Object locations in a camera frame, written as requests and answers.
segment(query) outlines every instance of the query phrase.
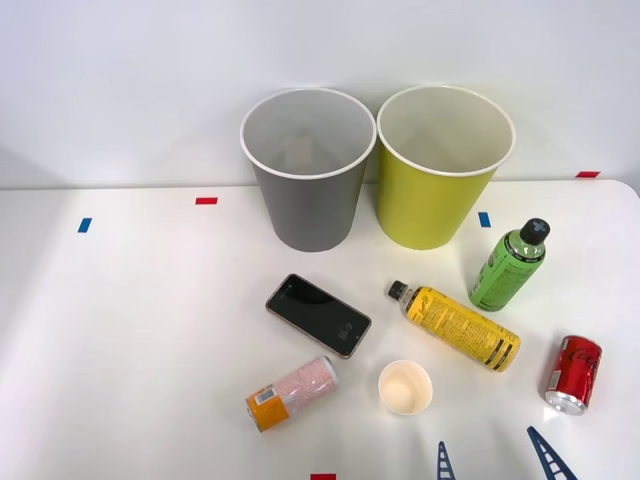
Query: coca-cola can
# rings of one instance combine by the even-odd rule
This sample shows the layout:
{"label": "coca-cola can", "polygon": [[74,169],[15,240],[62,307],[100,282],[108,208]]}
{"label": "coca-cola can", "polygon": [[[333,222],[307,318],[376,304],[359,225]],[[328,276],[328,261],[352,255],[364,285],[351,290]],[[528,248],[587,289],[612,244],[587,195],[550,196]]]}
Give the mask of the coca-cola can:
{"label": "coca-cola can", "polygon": [[569,415],[586,412],[601,357],[602,349],[588,338],[564,337],[545,392],[547,402]]}

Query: can lid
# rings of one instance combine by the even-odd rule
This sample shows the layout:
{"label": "can lid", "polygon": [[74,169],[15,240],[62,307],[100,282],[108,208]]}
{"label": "can lid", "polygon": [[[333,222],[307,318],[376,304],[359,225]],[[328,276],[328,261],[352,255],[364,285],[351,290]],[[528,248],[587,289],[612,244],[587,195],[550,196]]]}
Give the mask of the can lid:
{"label": "can lid", "polygon": [[549,405],[567,415],[582,415],[587,411],[587,406],[573,395],[550,391],[546,392],[544,396]]}
{"label": "can lid", "polygon": [[402,283],[401,281],[396,280],[395,282],[393,282],[393,285],[391,285],[391,288],[389,289],[387,295],[389,295],[394,300],[400,300],[400,297],[407,289],[407,287],[408,285],[406,283]]}
{"label": "can lid", "polygon": [[540,245],[547,238],[551,227],[541,218],[532,218],[520,229],[520,238],[529,245]]}

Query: blue tape marker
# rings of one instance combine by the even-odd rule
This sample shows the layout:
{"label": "blue tape marker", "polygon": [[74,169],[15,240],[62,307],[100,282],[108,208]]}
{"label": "blue tape marker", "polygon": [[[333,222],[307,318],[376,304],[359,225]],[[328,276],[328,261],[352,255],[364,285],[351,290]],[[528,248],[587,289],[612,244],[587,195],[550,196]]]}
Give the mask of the blue tape marker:
{"label": "blue tape marker", "polygon": [[489,214],[487,212],[478,212],[478,218],[480,219],[480,226],[482,228],[491,228],[491,222],[489,221]]}
{"label": "blue tape marker", "polygon": [[78,233],[87,233],[87,231],[89,231],[89,225],[91,225],[91,219],[83,218],[82,222],[80,222],[80,228],[78,228]]}

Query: bottle cap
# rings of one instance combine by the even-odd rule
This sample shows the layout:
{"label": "bottle cap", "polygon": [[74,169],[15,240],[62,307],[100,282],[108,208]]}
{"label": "bottle cap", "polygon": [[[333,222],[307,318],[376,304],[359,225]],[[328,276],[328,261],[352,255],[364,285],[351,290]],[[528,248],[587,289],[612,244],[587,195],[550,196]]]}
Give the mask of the bottle cap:
{"label": "bottle cap", "polygon": [[529,245],[540,245],[547,238],[551,227],[541,218],[532,218],[520,230],[520,238]]}
{"label": "bottle cap", "polygon": [[405,291],[407,287],[408,285],[406,283],[402,283],[396,280],[395,282],[393,282],[393,285],[391,285],[391,288],[389,289],[389,292],[387,293],[387,295],[389,295],[394,300],[400,300],[402,293]]}

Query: green plastic bottle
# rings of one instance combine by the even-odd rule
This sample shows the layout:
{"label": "green plastic bottle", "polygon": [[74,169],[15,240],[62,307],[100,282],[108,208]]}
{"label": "green plastic bottle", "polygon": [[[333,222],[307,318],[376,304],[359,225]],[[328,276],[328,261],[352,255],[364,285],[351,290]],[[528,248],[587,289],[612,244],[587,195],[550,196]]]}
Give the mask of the green plastic bottle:
{"label": "green plastic bottle", "polygon": [[520,230],[503,236],[484,264],[478,281],[469,290],[476,307],[489,312],[502,309],[544,260],[551,227],[540,218],[532,218]]}

